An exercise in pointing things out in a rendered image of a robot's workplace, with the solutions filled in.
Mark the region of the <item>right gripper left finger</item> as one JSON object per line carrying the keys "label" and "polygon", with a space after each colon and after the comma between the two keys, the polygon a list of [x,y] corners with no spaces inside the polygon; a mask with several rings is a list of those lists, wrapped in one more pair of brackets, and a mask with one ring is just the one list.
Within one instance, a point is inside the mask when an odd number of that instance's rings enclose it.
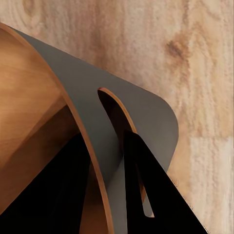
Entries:
{"label": "right gripper left finger", "polygon": [[79,133],[0,215],[0,234],[79,234],[90,161]]}

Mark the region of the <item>trash can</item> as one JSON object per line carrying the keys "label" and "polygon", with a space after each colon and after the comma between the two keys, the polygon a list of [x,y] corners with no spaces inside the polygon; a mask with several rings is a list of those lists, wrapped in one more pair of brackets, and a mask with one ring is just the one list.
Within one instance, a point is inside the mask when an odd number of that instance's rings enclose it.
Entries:
{"label": "trash can", "polygon": [[91,161],[79,234],[128,234],[124,130],[168,172],[179,127],[164,99],[0,22],[0,215],[81,133]]}

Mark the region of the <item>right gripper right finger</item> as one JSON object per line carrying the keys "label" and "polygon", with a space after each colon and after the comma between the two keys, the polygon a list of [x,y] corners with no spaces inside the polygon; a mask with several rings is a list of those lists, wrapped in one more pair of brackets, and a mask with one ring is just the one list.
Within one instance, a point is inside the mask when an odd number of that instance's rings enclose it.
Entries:
{"label": "right gripper right finger", "polygon": [[[128,234],[208,234],[143,139],[123,132]],[[155,217],[144,214],[136,164]]]}

